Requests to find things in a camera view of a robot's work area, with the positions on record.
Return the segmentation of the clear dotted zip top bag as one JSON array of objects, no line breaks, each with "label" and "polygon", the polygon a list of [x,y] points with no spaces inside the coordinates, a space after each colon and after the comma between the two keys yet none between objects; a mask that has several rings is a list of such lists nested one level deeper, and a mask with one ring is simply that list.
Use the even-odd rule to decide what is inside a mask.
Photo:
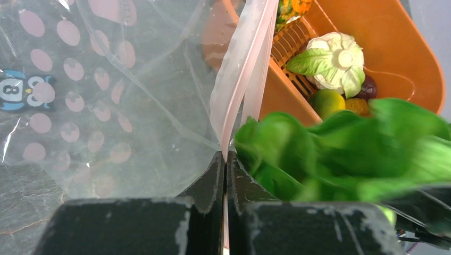
[{"label": "clear dotted zip top bag", "polygon": [[1,165],[173,196],[261,109],[277,1],[1,1]]}]

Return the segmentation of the green toy lettuce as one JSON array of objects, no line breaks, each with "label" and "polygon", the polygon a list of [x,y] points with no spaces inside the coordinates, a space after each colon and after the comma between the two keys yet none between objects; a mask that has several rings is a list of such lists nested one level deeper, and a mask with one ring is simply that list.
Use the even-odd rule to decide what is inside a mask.
[{"label": "green toy lettuce", "polygon": [[450,126],[408,101],[370,101],[370,116],[341,110],[306,127],[275,112],[249,118],[235,149],[250,175],[282,201],[373,204],[450,185]]}]

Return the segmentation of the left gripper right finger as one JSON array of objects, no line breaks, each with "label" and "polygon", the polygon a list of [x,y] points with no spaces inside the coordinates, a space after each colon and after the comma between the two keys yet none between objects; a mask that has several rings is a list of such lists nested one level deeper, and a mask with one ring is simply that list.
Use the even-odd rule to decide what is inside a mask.
[{"label": "left gripper right finger", "polygon": [[395,230],[375,205],[282,202],[227,159],[231,254],[403,254]]}]

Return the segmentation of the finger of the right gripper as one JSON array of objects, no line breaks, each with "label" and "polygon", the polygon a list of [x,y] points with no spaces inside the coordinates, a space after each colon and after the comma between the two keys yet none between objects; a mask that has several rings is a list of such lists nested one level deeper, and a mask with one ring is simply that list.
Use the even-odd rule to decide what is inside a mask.
[{"label": "finger of the right gripper", "polygon": [[450,250],[450,187],[426,187],[384,200],[384,205],[397,214],[395,229],[403,243],[424,243]]}]

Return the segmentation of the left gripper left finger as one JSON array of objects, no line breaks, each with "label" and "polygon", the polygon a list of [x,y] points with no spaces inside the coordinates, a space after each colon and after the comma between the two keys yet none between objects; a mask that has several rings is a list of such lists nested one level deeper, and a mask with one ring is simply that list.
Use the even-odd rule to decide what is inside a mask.
[{"label": "left gripper left finger", "polygon": [[223,254],[226,163],[173,198],[76,199],[47,224],[35,254]]}]

